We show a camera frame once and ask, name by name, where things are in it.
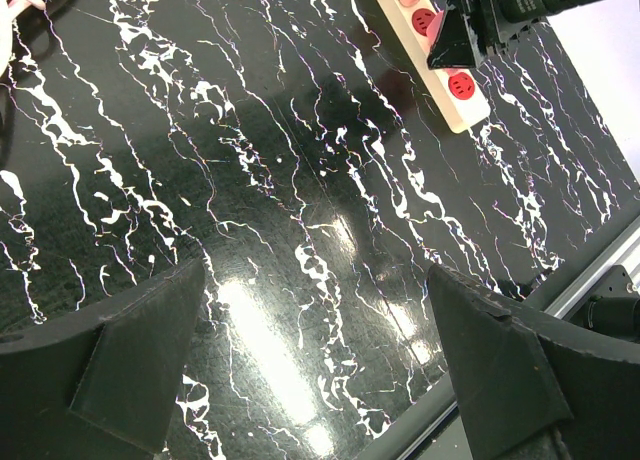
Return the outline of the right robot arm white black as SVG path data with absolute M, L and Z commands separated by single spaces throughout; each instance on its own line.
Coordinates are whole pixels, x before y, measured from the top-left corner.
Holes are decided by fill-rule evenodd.
M 446 0 L 427 56 L 435 69 L 472 69 L 508 52 L 540 20 L 602 0 Z

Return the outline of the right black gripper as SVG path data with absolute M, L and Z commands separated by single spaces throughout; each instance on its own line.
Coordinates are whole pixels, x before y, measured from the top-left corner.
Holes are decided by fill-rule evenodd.
M 475 69 L 548 13 L 544 0 L 445 0 L 427 57 L 430 69 Z

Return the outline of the pink square charger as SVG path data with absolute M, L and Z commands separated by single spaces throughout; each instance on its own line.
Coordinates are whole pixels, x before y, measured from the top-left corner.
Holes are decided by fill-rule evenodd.
M 426 36 L 431 43 L 433 43 L 438 38 L 444 16 L 445 11 L 439 11 L 435 13 L 427 27 Z

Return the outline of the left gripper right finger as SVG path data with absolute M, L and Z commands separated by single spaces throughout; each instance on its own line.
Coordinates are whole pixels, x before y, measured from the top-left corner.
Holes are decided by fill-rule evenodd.
M 638 344 L 446 266 L 429 269 L 428 292 L 474 458 L 638 458 Z

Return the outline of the wooden red socket power strip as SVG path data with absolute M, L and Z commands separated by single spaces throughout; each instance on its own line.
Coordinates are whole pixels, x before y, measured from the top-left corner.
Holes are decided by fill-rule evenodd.
M 432 70 L 427 65 L 435 41 L 427 39 L 426 30 L 434 14 L 442 10 L 431 0 L 420 0 L 412 7 L 398 0 L 376 1 L 450 130 L 461 133 L 487 119 L 489 103 L 470 71 L 457 67 Z

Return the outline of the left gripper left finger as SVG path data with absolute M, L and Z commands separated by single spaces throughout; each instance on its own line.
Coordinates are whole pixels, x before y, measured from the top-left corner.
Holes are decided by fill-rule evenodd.
M 1 337 L 4 459 L 163 449 L 205 286 L 199 259 Z

